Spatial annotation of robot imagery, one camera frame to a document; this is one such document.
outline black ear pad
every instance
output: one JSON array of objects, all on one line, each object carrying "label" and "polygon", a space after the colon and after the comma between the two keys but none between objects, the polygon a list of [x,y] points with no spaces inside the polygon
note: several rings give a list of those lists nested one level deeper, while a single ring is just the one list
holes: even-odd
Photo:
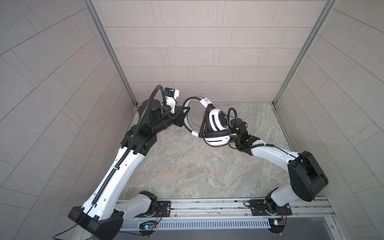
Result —
[{"label": "black ear pad", "polygon": [[207,127],[207,130],[208,131],[215,131],[212,127],[211,127],[211,123],[209,122],[209,114],[207,114],[205,116],[205,126]]},{"label": "black ear pad", "polygon": [[206,131],[204,134],[204,137],[210,138],[210,137],[224,137],[230,135],[232,132],[230,129],[224,129],[220,131]]}]

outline beige tile wall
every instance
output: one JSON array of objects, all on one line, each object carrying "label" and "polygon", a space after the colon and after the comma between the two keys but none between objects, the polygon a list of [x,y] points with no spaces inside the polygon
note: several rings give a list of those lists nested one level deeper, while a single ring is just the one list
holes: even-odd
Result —
[{"label": "beige tile wall", "polygon": [[384,2],[340,0],[277,109],[349,240],[384,239]]},{"label": "beige tile wall", "polygon": [[0,239],[73,226],[132,110],[81,0],[0,1]]},{"label": "beige tile wall", "polygon": [[180,101],[271,102],[325,1],[93,3],[139,102],[158,83]]}]

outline robotic arm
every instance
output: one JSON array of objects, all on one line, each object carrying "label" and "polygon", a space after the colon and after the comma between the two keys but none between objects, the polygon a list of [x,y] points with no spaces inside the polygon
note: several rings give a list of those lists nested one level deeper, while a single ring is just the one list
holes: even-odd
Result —
[{"label": "robotic arm", "polygon": [[[163,105],[154,99],[160,90]],[[258,137],[248,134],[247,124],[230,108],[228,114],[216,109],[207,98],[194,96],[186,99],[183,106],[175,106],[179,91],[158,85],[148,100],[138,108],[140,118],[125,135],[115,161],[107,174],[82,205],[73,207],[68,217],[100,240],[112,240],[124,221],[139,214],[153,216],[156,213],[157,197],[147,191],[126,202],[116,204],[125,184],[137,165],[157,141],[157,133],[171,125],[185,126],[193,136],[201,137],[212,147],[235,143],[236,149],[249,155],[262,157],[280,166],[290,175],[290,184],[272,190],[264,202],[265,210],[276,215],[285,204],[303,199],[312,201],[328,184],[324,172],[311,153],[290,152],[267,144]],[[195,131],[188,122],[189,103],[197,99],[205,107],[200,131]],[[235,118],[229,121],[229,113]],[[146,230],[155,227],[145,226]]]}]

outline headphones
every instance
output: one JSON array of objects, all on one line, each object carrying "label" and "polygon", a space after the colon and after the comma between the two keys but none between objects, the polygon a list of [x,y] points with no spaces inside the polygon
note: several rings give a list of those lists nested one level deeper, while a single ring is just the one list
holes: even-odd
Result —
[{"label": "headphones", "polygon": [[184,118],[185,128],[195,137],[201,137],[205,143],[211,147],[221,147],[227,145],[231,140],[231,130],[228,128],[228,116],[221,110],[215,108],[208,98],[201,96],[189,97],[184,101],[183,106],[188,107],[189,103],[197,99],[205,107],[203,122],[200,131],[197,132],[188,122],[188,115]]}]

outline stone-textured floor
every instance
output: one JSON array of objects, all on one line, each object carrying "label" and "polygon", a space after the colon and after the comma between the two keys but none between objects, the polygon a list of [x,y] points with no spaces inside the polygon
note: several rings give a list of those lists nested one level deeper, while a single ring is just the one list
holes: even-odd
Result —
[{"label": "stone-textured floor", "polygon": [[[248,132],[267,143],[289,150],[288,143],[268,103],[215,104],[227,112],[237,110],[248,123]],[[204,114],[200,103],[191,103],[188,119],[199,128]],[[282,168],[259,157],[225,147],[209,147],[184,127],[171,126],[157,135],[157,142],[138,165],[120,199],[147,190],[160,199],[264,197],[289,182]]]}]

